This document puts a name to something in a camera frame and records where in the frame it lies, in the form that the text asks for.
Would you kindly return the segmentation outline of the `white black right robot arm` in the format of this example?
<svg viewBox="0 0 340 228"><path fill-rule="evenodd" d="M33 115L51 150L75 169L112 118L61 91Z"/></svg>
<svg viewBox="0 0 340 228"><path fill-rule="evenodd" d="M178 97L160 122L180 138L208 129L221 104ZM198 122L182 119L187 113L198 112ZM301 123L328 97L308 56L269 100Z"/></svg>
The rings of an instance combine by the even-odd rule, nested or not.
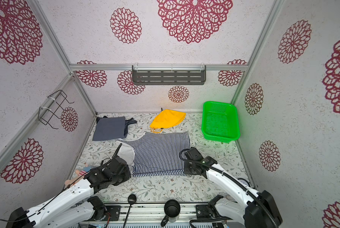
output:
<svg viewBox="0 0 340 228"><path fill-rule="evenodd" d="M259 192L230 175L220 164L210 164L208 160L184 160L190 163L196 175L203 175L224 190L235 201L220 199L215 209L222 217L227 217L246 228L278 228L283 219L273 196Z"/></svg>

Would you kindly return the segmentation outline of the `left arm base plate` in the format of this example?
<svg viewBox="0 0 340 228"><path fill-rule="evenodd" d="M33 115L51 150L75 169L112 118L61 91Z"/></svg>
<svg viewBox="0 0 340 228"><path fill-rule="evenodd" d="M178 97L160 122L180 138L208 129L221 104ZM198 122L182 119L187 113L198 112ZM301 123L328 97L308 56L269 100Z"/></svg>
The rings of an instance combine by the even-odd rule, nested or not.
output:
<svg viewBox="0 0 340 228"><path fill-rule="evenodd" d="M121 206L119 205L107 205L104 221L118 221L120 216Z"/></svg>

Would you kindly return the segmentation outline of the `striped tank top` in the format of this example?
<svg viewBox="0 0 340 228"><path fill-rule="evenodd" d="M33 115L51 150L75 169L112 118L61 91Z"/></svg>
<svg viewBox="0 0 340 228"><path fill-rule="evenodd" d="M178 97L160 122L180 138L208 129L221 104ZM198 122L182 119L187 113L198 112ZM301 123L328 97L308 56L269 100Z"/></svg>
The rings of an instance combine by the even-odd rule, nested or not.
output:
<svg viewBox="0 0 340 228"><path fill-rule="evenodd" d="M190 148L187 132L155 134L145 133L136 140L117 140L122 144L118 156L131 168L134 177L186 176L180 151Z"/></svg>

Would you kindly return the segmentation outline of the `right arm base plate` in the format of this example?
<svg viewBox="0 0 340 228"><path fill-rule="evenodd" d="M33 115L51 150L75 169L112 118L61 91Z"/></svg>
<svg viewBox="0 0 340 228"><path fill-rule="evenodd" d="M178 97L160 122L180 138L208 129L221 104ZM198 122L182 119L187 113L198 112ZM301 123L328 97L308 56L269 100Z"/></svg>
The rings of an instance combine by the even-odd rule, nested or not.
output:
<svg viewBox="0 0 340 228"><path fill-rule="evenodd" d="M215 213L211 206L208 204L197 204L196 205L196 217L197 219L214 219Z"/></svg>

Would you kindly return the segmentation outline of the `grey blue tank top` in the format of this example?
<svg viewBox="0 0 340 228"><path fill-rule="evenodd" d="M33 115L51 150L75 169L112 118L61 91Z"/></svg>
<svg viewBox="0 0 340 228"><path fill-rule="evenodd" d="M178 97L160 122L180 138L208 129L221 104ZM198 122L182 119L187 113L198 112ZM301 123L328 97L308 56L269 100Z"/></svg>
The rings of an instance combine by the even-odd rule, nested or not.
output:
<svg viewBox="0 0 340 228"><path fill-rule="evenodd" d="M124 116L111 118L107 116L97 117L97 125L92 140L98 142L126 138L128 126L136 123L137 121L134 118L126 120Z"/></svg>

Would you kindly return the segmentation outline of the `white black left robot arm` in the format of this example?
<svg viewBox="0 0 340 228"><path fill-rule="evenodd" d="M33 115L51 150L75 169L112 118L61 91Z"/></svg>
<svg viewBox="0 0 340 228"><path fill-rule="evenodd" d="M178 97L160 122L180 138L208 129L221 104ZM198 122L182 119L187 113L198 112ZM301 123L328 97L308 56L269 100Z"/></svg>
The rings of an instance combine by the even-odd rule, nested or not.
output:
<svg viewBox="0 0 340 228"><path fill-rule="evenodd" d="M70 188L52 199L28 210L18 208L11 213L8 228L65 228L88 220L107 216L105 204L96 193L117 186L131 178L127 162L115 157L91 169Z"/></svg>

